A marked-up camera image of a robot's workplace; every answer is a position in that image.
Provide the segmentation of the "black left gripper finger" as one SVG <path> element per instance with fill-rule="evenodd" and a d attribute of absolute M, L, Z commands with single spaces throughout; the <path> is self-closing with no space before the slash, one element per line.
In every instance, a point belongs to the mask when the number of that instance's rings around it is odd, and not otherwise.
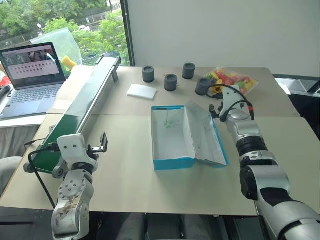
<path fill-rule="evenodd" d="M 108 138 L 105 131 L 100 136 L 100 143 L 101 143 L 100 151 L 105 153 L 108 148 Z"/>

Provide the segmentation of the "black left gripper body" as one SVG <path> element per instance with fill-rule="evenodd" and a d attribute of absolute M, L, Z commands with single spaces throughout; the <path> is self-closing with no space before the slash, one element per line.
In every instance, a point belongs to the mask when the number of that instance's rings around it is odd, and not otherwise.
<path fill-rule="evenodd" d="M 87 146 L 87 155 L 89 157 L 98 157 L 98 153 L 102 152 L 102 147 L 101 146 L 98 146 L 98 147 L 91 147 L 91 145 L 89 144 Z"/>

